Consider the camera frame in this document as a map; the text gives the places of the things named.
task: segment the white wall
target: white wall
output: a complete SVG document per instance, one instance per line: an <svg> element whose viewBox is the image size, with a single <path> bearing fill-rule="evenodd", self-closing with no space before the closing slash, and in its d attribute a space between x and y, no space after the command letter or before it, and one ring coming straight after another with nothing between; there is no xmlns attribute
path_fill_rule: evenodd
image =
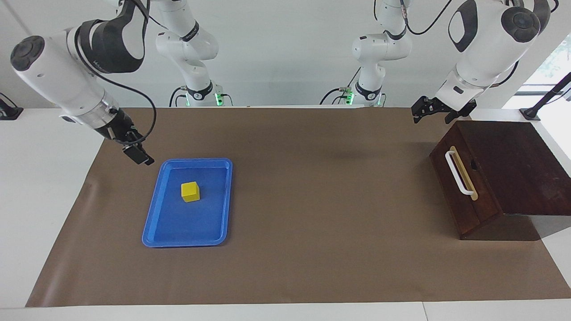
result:
<svg viewBox="0 0 571 321"><path fill-rule="evenodd" d="M114 10L98 0L1 0L9 3L33 34L49 35L94 18L114 17ZM421 95L432 96L453 67L459 54L448 38L448 21L455 0L427 34L414 37L412 55L387 62L388 106L410 106ZM212 78L224 86L237 105L314 105L334 87L345 86L359 64L352 58L353 40L380 32L372 16L373 0L204 0L190 1L201 27L217 37L220 54L206 62ZM411 27L422 30L438 14L446 0L416 1L410 12ZM520 64L513 79L489 90L482 107L501 107L519 85L541 64L571 31L571 2L561 1L544 35ZM156 9L151 14L160 20ZM3 46L0 49L0 90L25 107L46 107L9 68L11 48L26 36L14 18L2 8ZM154 47L160 27L149 24L147 57L133 74L113 79L148 93L158 105L166 105L183 84L177 69ZM136 95L105 85L122 106L146 106Z"/></svg>

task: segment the drawer handle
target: drawer handle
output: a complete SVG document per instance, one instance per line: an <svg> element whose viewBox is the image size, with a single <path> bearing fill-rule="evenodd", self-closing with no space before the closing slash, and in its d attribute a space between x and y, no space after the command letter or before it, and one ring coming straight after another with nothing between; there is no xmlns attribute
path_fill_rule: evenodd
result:
<svg viewBox="0 0 571 321"><path fill-rule="evenodd" d="M454 180L458 185L458 189L464 195L468 195L472 198L472 200L478 200L478 193L476 192L476 188L468 175L468 171L460 156L458 155L458 151L454 146L450 147L450 150L446 152L444 155L446 158L446 162L448 162L448 166L450 167L450 171L452 172L452 176L454 176Z"/></svg>

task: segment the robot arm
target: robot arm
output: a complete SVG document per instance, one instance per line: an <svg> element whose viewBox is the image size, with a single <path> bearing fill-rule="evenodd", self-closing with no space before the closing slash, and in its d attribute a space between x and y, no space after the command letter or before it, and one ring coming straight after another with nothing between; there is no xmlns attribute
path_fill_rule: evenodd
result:
<svg viewBox="0 0 571 321"><path fill-rule="evenodd" d="M79 60L83 54L89 67L102 73L138 69L147 24L147 14L141 13L139 5L140 0L123 1L116 19L86 22L51 37L28 37L16 45L10 60L18 76L62 109L64 120L91 127L121 143L137 164L150 165L154 160L143 149L144 136Z"/></svg>
<svg viewBox="0 0 571 321"><path fill-rule="evenodd" d="M455 68L436 93L421 97L412 107L415 123L426 115L446 112L449 123L468 116L476 108L475 99L492 87L499 76L512 68L546 28L550 10L547 0L465 1L452 17L448 31L462 53Z"/></svg>
<svg viewBox="0 0 571 321"><path fill-rule="evenodd" d="M402 3L409 8L412 0ZM376 105L381 97L386 72L379 63L406 58L412 50L401 0L383 0L379 8L379 22L384 32L364 35L353 42L353 56L361 63L359 80L352 88L353 103L366 106Z"/></svg>
<svg viewBox="0 0 571 321"><path fill-rule="evenodd" d="M170 59L183 75L191 106L216 106L223 101L222 89L208 74L202 62L216 58L218 43L192 16L187 0L154 0L168 31L156 38L156 48Z"/></svg>

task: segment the drawer front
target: drawer front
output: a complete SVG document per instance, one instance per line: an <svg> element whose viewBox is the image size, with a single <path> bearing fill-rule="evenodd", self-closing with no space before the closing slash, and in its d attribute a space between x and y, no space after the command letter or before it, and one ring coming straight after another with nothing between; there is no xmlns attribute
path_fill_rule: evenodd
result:
<svg viewBox="0 0 571 321"><path fill-rule="evenodd" d="M448 148L451 148L452 146L456 148L457 154L466 168L467 174L478 193L478 200L472 201L472 206L478 220L480 220L481 223L484 223L486 220L499 215L500 206L484 181L485 173L480 172L477 160L475 160L470 154L468 146L460 134L460 130L456 126L453 126L444 137L444 141Z"/></svg>
<svg viewBox="0 0 571 321"><path fill-rule="evenodd" d="M450 207L456 228L458 229L460 236L463 236L480 225L480 220L472 205L472 199L460 192L458 185L452 176L450 167L444 158L444 155L448 150L449 147L444 140L441 141L432 151L431 161L440 184L442 185L444 197Z"/></svg>

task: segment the white table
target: white table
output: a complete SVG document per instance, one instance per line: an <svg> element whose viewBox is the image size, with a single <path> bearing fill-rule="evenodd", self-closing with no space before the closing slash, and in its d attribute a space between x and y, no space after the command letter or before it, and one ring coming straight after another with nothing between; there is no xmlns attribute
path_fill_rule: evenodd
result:
<svg viewBox="0 0 571 321"><path fill-rule="evenodd" d="M0 122L0 320L571 320L571 299L23 308L103 140L58 114L28 109ZM476 110L473 118L519 120L513 110ZM535 126L571 172L571 160ZM571 228L544 243L571 284Z"/></svg>

